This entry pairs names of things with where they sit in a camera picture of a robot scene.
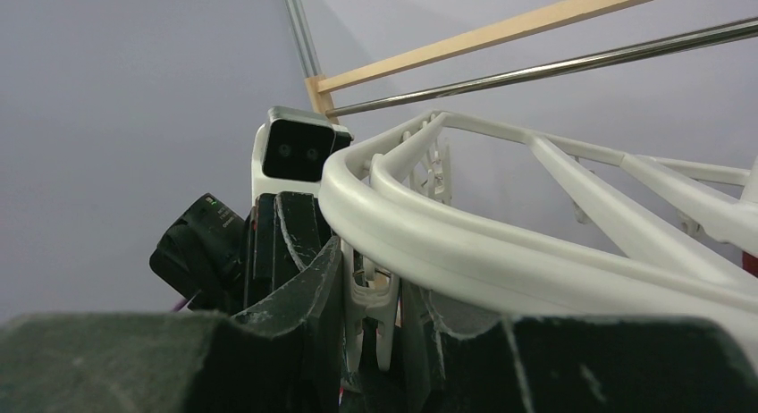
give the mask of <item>hanger bar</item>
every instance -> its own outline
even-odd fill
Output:
[[[541,80],[567,73],[583,72],[604,66],[623,64],[733,42],[758,36],[758,17],[734,21],[709,29],[700,29],[681,35],[651,40],[632,46],[585,55],[556,63],[542,64],[512,72],[485,76],[475,80],[466,80],[441,87],[427,88],[420,91],[370,100],[355,105],[347,105],[326,111],[326,116],[337,117],[361,112],[373,111],[397,105],[422,102],[434,98],[455,96],[482,89],[494,89],[504,85]]]

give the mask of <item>gray wall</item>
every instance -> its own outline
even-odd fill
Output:
[[[0,320],[170,308],[160,235],[206,191],[247,215],[302,80],[283,0],[0,0]]]
[[[560,0],[304,0],[327,76]],[[337,106],[506,72],[755,15],[758,0],[659,0],[389,78],[337,91]],[[343,117],[364,139],[439,107],[654,156],[750,168],[758,128],[758,39]],[[620,251],[526,147],[454,131],[455,207],[552,236]],[[672,206],[619,169],[587,164],[677,223]],[[737,188],[723,188],[729,194]],[[706,243],[735,262],[740,251]]]

